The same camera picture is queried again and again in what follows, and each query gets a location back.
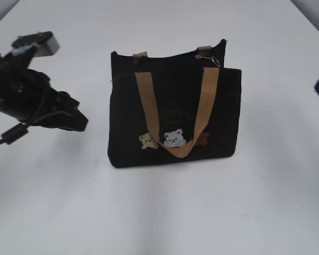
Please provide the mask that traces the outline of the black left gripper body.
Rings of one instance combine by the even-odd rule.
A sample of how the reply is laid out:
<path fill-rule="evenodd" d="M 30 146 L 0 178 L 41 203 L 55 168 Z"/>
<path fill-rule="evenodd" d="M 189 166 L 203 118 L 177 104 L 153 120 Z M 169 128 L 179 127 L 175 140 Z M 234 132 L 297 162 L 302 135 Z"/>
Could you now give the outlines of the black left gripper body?
<path fill-rule="evenodd" d="M 58 116 L 80 115 L 79 102 L 65 91 L 53 89 L 50 78 L 42 72 L 14 71 L 6 92 L 5 114 L 22 123 L 47 123 Z"/>

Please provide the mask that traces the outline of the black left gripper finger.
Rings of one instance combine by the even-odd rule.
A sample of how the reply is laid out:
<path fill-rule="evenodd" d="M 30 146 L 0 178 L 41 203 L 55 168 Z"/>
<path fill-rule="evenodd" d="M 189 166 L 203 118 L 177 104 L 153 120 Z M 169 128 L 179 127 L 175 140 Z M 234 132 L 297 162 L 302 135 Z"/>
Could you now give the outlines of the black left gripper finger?
<path fill-rule="evenodd" d="M 78 110 L 78 106 L 58 110 L 53 116 L 53 128 L 66 131 L 83 132 L 88 124 L 88 119 Z"/>

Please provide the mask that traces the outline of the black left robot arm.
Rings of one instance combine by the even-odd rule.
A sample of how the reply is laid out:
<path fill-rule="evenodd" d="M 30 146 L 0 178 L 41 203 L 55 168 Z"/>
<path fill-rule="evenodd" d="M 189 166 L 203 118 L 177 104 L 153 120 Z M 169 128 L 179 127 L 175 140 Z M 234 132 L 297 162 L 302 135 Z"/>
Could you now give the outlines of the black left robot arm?
<path fill-rule="evenodd" d="M 83 132 L 88 119 L 79 102 L 51 87 L 50 78 L 29 68 L 34 53 L 0 55 L 0 112 L 33 126 Z"/>

